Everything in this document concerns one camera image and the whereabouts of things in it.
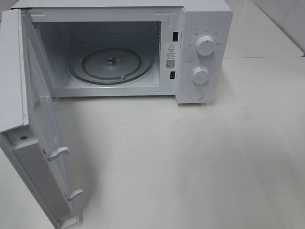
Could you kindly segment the round white door button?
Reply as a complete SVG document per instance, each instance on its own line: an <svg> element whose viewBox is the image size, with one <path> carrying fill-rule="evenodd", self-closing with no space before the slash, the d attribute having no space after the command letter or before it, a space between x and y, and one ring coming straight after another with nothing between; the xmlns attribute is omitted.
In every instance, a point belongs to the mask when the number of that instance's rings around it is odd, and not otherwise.
<svg viewBox="0 0 305 229"><path fill-rule="evenodd" d="M189 92L189 98L195 101L200 101L203 99L203 90L201 89L193 89Z"/></svg>

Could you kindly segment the white timer knob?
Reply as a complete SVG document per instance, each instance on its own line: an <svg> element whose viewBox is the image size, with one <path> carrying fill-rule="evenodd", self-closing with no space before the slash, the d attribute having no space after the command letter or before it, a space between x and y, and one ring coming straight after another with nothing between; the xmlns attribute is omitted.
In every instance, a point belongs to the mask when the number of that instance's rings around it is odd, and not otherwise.
<svg viewBox="0 0 305 229"><path fill-rule="evenodd" d="M192 77L195 84L205 84L209 80L210 74L206 67L196 67L192 71Z"/></svg>

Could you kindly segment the white microwave oven body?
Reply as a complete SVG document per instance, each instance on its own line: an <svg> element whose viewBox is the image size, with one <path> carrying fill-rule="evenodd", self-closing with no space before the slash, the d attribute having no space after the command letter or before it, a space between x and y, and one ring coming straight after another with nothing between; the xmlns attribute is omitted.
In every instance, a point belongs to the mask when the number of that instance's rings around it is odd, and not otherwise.
<svg viewBox="0 0 305 229"><path fill-rule="evenodd" d="M233 12L223 0L20 0L8 10L28 10L40 25L53 97L173 95L179 104L210 103L215 97ZM195 42L215 38L211 55L200 56ZM74 57L103 48L128 48L153 55L144 76L122 84L96 85L74 77ZM206 67L205 84L192 71ZM203 99L189 98L193 89Z"/></svg>

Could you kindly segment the glass microwave turntable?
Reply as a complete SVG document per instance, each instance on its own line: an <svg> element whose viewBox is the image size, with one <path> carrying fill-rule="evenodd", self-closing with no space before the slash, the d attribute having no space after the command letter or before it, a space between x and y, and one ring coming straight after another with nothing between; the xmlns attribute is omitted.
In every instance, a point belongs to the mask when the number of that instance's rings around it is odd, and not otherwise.
<svg viewBox="0 0 305 229"><path fill-rule="evenodd" d="M71 60L77 79L96 85L116 85L136 80L150 71L154 58L128 48L103 48Z"/></svg>

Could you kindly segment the upper white power knob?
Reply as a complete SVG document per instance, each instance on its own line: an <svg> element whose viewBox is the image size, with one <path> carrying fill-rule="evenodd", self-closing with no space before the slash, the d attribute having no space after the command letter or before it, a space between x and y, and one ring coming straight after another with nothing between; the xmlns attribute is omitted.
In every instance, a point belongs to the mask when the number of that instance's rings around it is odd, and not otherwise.
<svg viewBox="0 0 305 229"><path fill-rule="evenodd" d="M196 50L200 56L211 55L215 50L215 38L212 35L203 35L200 36L196 42Z"/></svg>

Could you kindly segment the white microwave door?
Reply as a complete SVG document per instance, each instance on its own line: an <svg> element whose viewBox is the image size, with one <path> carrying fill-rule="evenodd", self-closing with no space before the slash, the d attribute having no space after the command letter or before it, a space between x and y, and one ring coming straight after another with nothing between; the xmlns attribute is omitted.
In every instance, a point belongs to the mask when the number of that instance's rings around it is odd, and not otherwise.
<svg viewBox="0 0 305 229"><path fill-rule="evenodd" d="M2 13L0 31L0 147L51 224L79 222L61 142L40 25L28 10Z"/></svg>

